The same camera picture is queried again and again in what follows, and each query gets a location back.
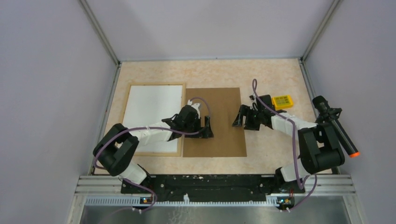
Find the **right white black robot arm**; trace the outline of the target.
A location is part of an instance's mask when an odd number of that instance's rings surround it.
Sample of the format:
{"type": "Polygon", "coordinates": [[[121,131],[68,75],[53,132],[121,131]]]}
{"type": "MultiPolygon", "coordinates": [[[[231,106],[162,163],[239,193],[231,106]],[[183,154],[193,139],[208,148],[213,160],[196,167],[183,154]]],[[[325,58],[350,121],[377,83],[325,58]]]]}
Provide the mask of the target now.
{"type": "Polygon", "coordinates": [[[241,105],[233,127],[258,131],[262,125],[292,137],[293,163],[275,171],[274,187],[279,192],[303,189],[307,177],[338,167],[345,157],[336,131],[329,123],[312,123],[276,110],[270,95],[251,95],[252,105],[241,105]]]}

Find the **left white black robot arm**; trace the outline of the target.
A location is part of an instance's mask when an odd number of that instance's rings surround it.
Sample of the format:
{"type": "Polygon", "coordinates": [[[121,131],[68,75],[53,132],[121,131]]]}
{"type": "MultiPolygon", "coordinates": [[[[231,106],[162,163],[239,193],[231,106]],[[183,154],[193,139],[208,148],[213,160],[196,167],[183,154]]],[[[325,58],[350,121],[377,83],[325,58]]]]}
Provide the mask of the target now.
{"type": "Polygon", "coordinates": [[[126,128],[115,124],[93,150],[100,169],[111,176],[127,179],[139,193],[149,189],[148,172],[132,161],[137,149],[158,142],[170,142],[182,136],[208,139],[214,137],[211,130],[211,116],[200,116],[198,103],[185,105],[170,118],[149,126],[126,128]]]}

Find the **brown frame backing board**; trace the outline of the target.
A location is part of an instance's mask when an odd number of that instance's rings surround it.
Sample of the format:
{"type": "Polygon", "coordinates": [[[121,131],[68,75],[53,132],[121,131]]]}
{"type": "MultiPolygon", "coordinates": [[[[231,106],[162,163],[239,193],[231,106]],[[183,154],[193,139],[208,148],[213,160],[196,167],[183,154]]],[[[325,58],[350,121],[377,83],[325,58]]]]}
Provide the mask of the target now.
{"type": "Polygon", "coordinates": [[[239,88],[191,88],[186,99],[200,97],[211,109],[213,138],[185,137],[183,157],[246,157],[245,132],[242,127],[232,127],[241,106],[239,88]]]}

